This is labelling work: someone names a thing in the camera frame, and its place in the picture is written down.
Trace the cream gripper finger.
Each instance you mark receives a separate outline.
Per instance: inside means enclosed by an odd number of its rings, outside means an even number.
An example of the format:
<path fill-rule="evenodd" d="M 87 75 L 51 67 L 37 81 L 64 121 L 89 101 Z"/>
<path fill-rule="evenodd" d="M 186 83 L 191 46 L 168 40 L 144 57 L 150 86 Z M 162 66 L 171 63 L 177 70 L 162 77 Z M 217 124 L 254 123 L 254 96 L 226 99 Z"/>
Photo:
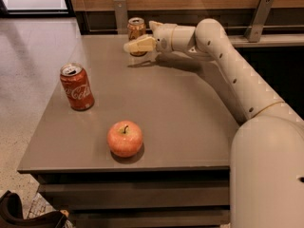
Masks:
<path fill-rule="evenodd" d="M 148 34 L 142 35 L 135 40 L 131 40 L 123 45 L 123 50 L 129 53 L 148 52 L 156 48 L 156 40 Z"/>
<path fill-rule="evenodd" d="M 161 22 L 157 22 L 157 21 L 150 21 L 149 22 L 149 28 L 153 31 L 159 31 L 163 26 L 163 23 Z"/>

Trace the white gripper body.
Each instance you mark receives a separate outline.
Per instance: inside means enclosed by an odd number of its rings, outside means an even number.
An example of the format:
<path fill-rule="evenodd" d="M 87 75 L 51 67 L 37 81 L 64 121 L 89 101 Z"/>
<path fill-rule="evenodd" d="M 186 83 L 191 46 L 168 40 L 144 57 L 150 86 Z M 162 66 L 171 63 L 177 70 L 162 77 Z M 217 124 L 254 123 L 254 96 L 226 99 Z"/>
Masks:
<path fill-rule="evenodd" d="M 157 24 L 152 28 L 153 37 L 156 39 L 156 50 L 158 52 L 172 52 L 173 32 L 176 24 Z"/>

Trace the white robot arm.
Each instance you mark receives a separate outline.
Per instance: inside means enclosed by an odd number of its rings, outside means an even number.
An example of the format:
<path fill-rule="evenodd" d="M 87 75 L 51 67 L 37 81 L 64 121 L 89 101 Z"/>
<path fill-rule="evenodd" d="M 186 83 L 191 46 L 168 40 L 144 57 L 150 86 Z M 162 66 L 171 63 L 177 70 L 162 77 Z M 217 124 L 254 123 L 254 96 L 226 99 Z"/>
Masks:
<path fill-rule="evenodd" d="M 213 60 L 245 117 L 230 154 L 231 228 L 304 228 L 304 122 L 236 51 L 222 25 L 149 23 L 127 52 L 182 52 Z"/>

